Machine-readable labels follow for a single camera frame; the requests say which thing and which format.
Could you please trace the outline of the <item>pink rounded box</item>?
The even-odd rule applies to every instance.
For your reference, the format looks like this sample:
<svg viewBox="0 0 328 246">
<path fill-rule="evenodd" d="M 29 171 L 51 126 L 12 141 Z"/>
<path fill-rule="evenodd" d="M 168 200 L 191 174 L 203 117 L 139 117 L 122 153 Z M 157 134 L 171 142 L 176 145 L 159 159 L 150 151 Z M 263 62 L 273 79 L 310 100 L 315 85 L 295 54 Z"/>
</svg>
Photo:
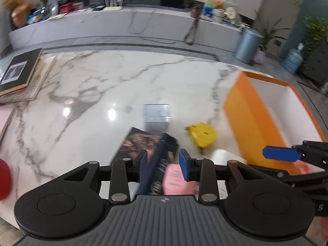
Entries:
<svg viewBox="0 0 328 246">
<path fill-rule="evenodd" d="M 162 189 L 166 196 L 196 196 L 198 194 L 198 183 L 195 181 L 185 181 L 180 166 L 178 164 L 170 163 L 165 170 Z"/>
</svg>

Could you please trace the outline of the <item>long white glasses box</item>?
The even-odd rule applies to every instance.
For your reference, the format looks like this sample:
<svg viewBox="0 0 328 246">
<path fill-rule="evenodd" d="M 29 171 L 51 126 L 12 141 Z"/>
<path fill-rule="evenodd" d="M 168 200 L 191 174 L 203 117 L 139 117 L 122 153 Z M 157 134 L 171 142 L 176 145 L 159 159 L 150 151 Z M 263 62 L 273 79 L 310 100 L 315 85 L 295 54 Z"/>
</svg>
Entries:
<svg viewBox="0 0 328 246">
<path fill-rule="evenodd" d="M 228 161 L 238 161 L 247 164 L 247 160 L 224 149 L 216 149 L 212 152 L 210 159 L 216 165 L 226 165 Z"/>
</svg>

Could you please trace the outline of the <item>dark shampoo bottle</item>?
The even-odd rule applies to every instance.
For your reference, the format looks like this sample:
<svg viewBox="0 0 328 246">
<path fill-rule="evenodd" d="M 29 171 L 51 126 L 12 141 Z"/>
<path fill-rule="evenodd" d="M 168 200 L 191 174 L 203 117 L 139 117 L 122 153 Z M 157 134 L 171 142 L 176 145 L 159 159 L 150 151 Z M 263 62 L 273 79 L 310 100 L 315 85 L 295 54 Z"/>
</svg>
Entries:
<svg viewBox="0 0 328 246">
<path fill-rule="evenodd" d="M 156 150 L 147 165 L 136 191 L 139 195 L 163 195 L 163 179 L 166 168 L 172 163 L 177 153 L 178 141 L 167 133 L 162 133 Z"/>
</svg>

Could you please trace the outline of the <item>yellow tape measure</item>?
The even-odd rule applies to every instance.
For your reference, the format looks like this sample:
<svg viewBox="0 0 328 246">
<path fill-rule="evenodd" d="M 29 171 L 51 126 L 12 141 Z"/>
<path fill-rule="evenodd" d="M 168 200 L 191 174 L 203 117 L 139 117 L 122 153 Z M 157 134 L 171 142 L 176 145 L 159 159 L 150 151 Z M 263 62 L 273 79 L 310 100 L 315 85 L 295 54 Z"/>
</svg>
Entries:
<svg viewBox="0 0 328 246">
<path fill-rule="evenodd" d="M 198 149 L 204 150 L 210 147 L 216 141 L 216 132 L 207 123 L 197 123 L 185 128 L 190 139 Z"/>
</svg>

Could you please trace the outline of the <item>brown patterned card box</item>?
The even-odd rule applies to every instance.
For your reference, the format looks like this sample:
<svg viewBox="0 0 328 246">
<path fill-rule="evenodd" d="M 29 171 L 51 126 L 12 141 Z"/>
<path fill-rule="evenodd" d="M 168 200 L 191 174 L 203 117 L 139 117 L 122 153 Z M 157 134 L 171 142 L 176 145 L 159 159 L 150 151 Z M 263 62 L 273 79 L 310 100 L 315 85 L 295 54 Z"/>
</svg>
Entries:
<svg viewBox="0 0 328 246">
<path fill-rule="evenodd" d="M 147 151 L 147 162 L 149 163 L 158 143 L 159 136 L 132 127 L 122 141 L 121 146 L 115 153 L 110 164 L 118 159 L 135 159 L 142 150 Z"/>
</svg>

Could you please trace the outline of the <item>woven pastel basket bag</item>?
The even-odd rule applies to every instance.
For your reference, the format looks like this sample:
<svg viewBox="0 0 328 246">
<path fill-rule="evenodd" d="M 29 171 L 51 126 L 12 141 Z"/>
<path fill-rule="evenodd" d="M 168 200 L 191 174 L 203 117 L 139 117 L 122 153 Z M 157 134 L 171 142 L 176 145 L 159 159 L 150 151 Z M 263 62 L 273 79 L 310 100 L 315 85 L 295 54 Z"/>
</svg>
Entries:
<svg viewBox="0 0 328 246">
<path fill-rule="evenodd" d="M 266 49 L 263 45 L 259 45 L 257 52 L 253 58 L 255 64 L 262 65 L 266 58 Z"/>
</svg>

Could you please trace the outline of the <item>red paper cup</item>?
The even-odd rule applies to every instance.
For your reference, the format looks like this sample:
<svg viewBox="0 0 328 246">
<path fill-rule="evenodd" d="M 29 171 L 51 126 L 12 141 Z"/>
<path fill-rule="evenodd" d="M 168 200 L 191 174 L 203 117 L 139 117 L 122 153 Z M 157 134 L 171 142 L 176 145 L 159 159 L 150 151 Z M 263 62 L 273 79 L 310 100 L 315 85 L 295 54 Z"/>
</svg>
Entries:
<svg viewBox="0 0 328 246">
<path fill-rule="evenodd" d="M 11 191 L 12 177 L 7 163 L 0 159 L 0 200 L 6 199 Z"/>
</svg>

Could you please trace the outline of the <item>hanging ivy plant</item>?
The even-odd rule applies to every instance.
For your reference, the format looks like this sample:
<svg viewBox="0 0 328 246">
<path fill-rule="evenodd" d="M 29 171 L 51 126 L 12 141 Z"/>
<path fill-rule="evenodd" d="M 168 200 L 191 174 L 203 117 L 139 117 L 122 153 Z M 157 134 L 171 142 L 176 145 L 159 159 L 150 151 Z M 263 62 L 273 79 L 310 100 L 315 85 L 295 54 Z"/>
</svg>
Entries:
<svg viewBox="0 0 328 246">
<path fill-rule="evenodd" d="M 306 15 L 304 19 L 305 36 L 304 36 L 304 65 L 306 68 L 308 62 L 313 58 L 314 51 L 325 39 L 327 41 L 327 19 Z"/>
</svg>

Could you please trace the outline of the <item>floor potted plant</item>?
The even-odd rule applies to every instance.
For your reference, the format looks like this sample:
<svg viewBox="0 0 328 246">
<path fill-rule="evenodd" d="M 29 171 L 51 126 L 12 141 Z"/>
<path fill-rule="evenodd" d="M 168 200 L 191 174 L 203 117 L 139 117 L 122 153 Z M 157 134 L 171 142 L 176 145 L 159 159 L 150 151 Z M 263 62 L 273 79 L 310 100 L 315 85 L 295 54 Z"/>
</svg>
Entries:
<svg viewBox="0 0 328 246">
<path fill-rule="evenodd" d="M 255 29 L 255 31 L 257 31 L 260 35 L 263 36 L 261 47 L 264 51 L 267 51 L 267 46 L 272 40 L 274 39 L 286 40 L 286 38 L 277 35 L 281 31 L 291 30 L 291 28 L 278 27 L 279 23 L 282 21 L 282 18 L 279 18 L 273 24 L 271 24 L 269 20 L 265 21 L 263 19 L 259 11 L 255 10 L 255 13 L 256 13 L 256 19 L 253 23 L 253 28 Z"/>
</svg>

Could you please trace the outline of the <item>pink notebook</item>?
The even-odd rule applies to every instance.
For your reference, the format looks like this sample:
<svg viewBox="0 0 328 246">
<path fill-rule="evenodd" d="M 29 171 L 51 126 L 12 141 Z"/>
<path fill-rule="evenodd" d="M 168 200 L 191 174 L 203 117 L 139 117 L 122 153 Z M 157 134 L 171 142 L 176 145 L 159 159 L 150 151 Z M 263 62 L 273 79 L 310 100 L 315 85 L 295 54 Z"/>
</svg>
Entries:
<svg viewBox="0 0 328 246">
<path fill-rule="evenodd" d="M 14 108 L 11 106 L 1 106 L 0 108 L 0 141 L 13 116 Z"/>
</svg>

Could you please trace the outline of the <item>grey pedal trash bin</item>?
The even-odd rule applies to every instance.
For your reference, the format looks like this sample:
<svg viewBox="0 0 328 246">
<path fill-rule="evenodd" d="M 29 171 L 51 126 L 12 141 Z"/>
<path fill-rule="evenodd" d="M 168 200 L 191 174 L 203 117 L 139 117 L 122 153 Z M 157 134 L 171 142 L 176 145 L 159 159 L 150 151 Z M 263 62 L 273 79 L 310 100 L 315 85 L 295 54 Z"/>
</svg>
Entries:
<svg viewBox="0 0 328 246">
<path fill-rule="evenodd" d="M 235 52 L 236 59 L 246 64 L 251 63 L 262 41 L 262 34 L 251 28 L 244 28 Z"/>
</svg>

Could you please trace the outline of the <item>stack of books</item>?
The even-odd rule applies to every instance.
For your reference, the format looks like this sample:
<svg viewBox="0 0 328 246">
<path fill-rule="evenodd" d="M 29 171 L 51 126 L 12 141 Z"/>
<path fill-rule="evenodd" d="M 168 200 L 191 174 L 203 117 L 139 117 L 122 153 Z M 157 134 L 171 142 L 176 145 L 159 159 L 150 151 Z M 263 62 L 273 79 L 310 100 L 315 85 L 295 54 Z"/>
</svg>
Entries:
<svg viewBox="0 0 328 246">
<path fill-rule="evenodd" d="M 42 48 L 15 56 L 1 76 L 1 104 L 36 99 L 55 62 Z"/>
</svg>

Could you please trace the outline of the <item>marble tv console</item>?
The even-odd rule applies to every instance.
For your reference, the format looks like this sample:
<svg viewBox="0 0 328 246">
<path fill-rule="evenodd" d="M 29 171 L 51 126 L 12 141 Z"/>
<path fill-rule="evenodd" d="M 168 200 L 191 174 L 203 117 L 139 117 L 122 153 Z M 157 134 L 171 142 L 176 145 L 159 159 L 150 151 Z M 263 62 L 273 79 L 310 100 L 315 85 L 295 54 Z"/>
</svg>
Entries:
<svg viewBox="0 0 328 246">
<path fill-rule="evenodd" d="M 89 37 L 140 37 L 182 42 L 193 23 L 188 13 L 159 8 L 72 12 L 9 33 L 14 49 L 34 44 Z"/>
</svg>

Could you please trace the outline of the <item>white wifi router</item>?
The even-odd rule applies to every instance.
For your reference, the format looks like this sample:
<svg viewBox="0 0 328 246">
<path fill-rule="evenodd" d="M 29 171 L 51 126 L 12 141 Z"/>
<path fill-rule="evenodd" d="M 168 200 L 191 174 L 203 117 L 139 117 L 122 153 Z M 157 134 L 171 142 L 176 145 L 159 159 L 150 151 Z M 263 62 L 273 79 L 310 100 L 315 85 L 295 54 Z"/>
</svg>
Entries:
<svg viewBox="0 0 328 246">
<path fill-rule="evenodd" d="M 104 11 L 120 11 L 123 8 L 123 0 L 105 0 Z"/>
</svg>

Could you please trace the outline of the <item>copper round vase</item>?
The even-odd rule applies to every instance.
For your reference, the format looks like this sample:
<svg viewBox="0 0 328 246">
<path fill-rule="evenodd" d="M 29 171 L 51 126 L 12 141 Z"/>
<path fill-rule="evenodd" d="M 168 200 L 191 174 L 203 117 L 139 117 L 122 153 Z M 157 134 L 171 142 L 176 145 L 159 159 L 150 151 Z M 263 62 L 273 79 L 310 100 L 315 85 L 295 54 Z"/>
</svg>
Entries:
<svg viewBox="0 0 328 246">
<path fill-rule="evenodd" d="M 31 7 L 28 3 L 21 3 L 11 13 L 12 22 L 16 28 L 26 25 L 26 18 L 30 15 Z"/>
</svg>

